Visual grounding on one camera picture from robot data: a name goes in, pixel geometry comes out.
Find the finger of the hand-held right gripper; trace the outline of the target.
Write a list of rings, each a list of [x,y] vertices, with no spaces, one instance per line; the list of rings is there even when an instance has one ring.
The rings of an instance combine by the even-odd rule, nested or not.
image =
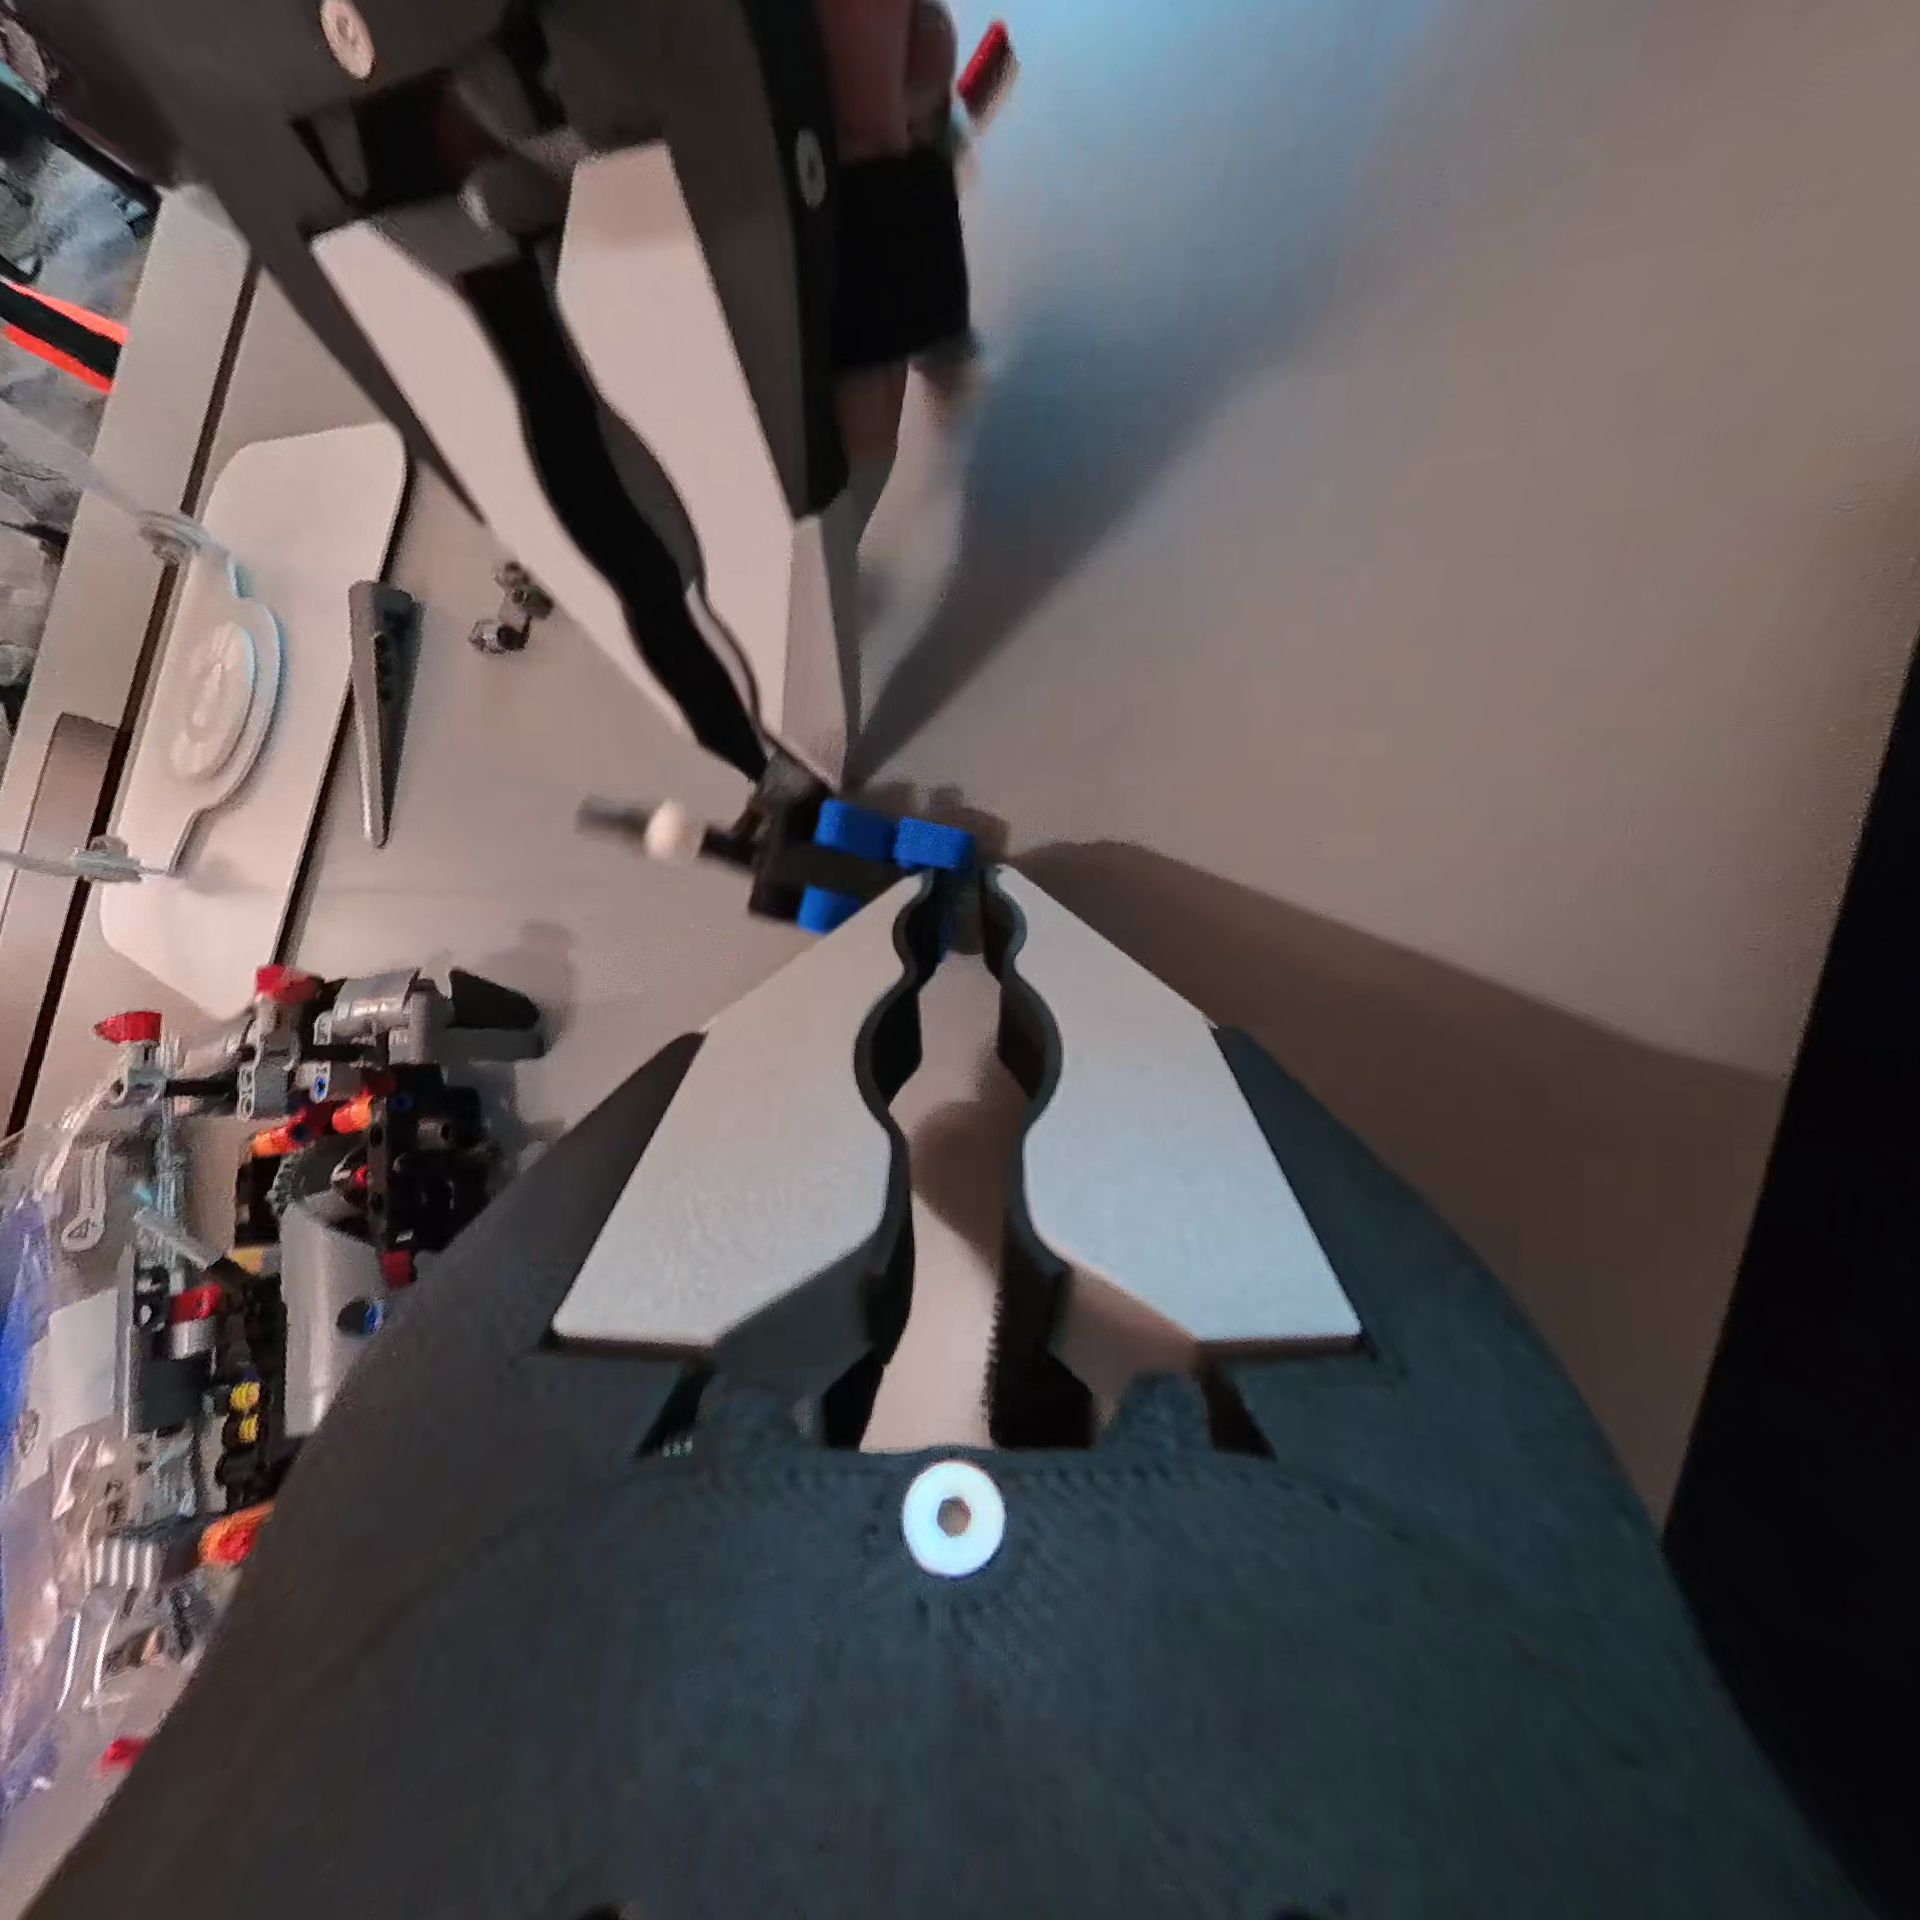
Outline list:
[[[690,632],[760,742],[844,789],[860,712],[857,480],[782,493],[733,323],[674,154],[581,158],[569,183],[569,338],[690,528]]]
[[[687,611],[690,528],[569,338],[569,209],[557,247],[426,200],[310,259],[494,543],[690,744],[760,782],[768,744]]]

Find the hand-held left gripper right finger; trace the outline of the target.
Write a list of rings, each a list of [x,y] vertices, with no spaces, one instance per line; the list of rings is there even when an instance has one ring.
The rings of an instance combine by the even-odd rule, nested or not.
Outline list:
[[[990,1443],[1093,1443],[1134,1379],[1361,1353],[1361,1321],[1234,1077],[1223,1029],[1023,870],[977,887],[1004,1194]]]

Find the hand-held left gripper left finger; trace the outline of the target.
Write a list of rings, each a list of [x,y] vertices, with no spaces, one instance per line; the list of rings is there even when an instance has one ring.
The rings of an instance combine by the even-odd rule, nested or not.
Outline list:
[[[824,1451],[868,1438],[910,1315],[891,1103],[937,961],[942,881],[903,876],[690,1040],[548,1315],[557,1355],[695,1368],[774,1392]]]

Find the blue black lego assembly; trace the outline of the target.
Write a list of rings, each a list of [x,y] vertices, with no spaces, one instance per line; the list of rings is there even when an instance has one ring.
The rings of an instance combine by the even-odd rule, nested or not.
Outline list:
[[[822,782],[760,789],[733,826],[695,821],[687,799],[581,799],[574,831],[614,837],[667,870],[727,870],[748,881],[748,908],[806,933],[844,932],[903,876],[929,876],[955,933],[975,887],[975,831],[937,821],[891,821],[839,799]]]

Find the long grey lego wedge panel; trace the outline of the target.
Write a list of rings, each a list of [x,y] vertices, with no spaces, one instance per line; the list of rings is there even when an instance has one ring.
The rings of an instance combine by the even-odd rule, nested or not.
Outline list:
[[[347,742],[361,778],[361,831],[374,852],[391,837],[399,761],[421,660],[421,605],[391,579],[347,590]]]

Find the lego technic car chassis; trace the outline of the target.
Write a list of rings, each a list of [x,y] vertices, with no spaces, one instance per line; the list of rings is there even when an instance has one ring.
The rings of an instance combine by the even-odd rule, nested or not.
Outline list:
[[[186,1443],[201,1565],[243,1558],[399,1297],[492,1208],[504,1157],[466,1071],[542,1049],[541,1000],[485,970],[265,964],[194,1044],[157,1006],[93,1023],[101,1116],[147,1157],[128,1194],[120,1419]]]

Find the person's right hand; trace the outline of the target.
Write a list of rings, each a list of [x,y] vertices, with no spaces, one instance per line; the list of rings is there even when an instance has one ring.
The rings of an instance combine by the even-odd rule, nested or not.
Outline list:
[[[951,142],[955,119],[955,17],[937,0],[873,6],[873,154],[902,158]]]

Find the white flat stand board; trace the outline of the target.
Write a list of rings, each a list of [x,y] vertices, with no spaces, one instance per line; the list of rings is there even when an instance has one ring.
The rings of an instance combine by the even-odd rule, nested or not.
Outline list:
[[[258,441],[206,488],[147,682],[105,887],[105,943],[232,1016],[277,961],[347,714],[347,593],[387,575],[411,456],[399,425]]]

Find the clear plastic parts bag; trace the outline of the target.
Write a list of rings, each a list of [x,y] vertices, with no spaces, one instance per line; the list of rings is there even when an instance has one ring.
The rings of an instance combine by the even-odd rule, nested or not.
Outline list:
[[[201,1532],[277,1487],[279,1256],[189,1208],[189,1103],[7,1135],[7,1830],[201,1645]]]

